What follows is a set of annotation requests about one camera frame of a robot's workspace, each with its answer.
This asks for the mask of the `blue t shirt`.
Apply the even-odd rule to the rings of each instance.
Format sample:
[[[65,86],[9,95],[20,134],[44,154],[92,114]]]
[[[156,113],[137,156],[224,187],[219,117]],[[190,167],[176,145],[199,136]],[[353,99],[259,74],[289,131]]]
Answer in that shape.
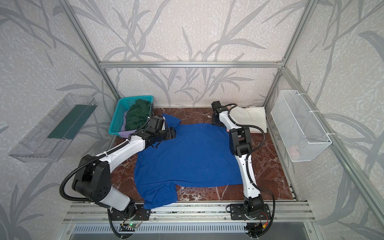
[[[177,186],[213,188],[243,183],[225,128],[204,123],[183,125],[176,117],[164,116],[176,130],[176,137],[139,152],[134,171],[146,209],[176,202]]]

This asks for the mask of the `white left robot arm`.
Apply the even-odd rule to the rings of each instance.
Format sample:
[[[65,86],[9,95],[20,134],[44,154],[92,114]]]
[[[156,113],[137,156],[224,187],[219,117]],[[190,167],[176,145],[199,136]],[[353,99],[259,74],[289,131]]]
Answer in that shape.
[[[176,134],[164,117],[151,117],[144,130],[135,131],[123,143],[102,154],[82,157],[78,168],[70,174],[74,179],[72,189],[86,201],[116,211],[126,219],[132,218],[138,211],[135,200],[112,186],[111,173],[131,156],[172,140]]]

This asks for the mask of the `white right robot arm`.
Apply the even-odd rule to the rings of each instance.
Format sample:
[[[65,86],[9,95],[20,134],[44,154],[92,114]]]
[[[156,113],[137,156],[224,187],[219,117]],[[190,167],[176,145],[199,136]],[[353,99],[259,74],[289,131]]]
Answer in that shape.
[[[212,125],[226,127],[229,130],[230,152],[237,160],[243,181],[244,212],[247,218],[255,219],[264,209],[264,200],[256,183],[251,155],[264,144],[265,139],[257,147],[252,148],[252,125],[236,122],[232,117],[232,110],[235,107],[236,104],[228,108],[228,105],[223,106],[220,101],[213,102]]]

